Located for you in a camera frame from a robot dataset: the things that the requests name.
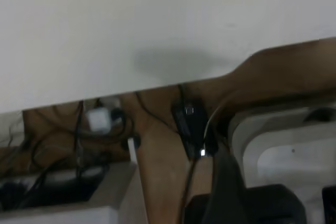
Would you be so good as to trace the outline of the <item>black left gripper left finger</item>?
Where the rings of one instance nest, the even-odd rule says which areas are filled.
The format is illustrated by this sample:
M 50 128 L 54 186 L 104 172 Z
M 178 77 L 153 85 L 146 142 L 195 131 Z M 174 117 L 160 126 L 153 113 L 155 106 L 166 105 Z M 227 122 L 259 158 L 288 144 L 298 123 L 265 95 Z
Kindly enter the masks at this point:
M 246 187 L 236 159 L 216 156 L 214 187 L 204 215 L 205 223 L 251 223 L 245 206 Z

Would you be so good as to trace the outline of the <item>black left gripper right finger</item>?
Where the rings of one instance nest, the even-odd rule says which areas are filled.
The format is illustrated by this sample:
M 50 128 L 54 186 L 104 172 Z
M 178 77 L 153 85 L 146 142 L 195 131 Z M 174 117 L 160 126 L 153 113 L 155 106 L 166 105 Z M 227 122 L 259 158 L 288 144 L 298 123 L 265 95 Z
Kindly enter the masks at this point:
M 325 224 L 335 224 L 335 218 L 336 218 L 335 186 L 328 186 L 322 189 L 322 200 L 323 200 Z

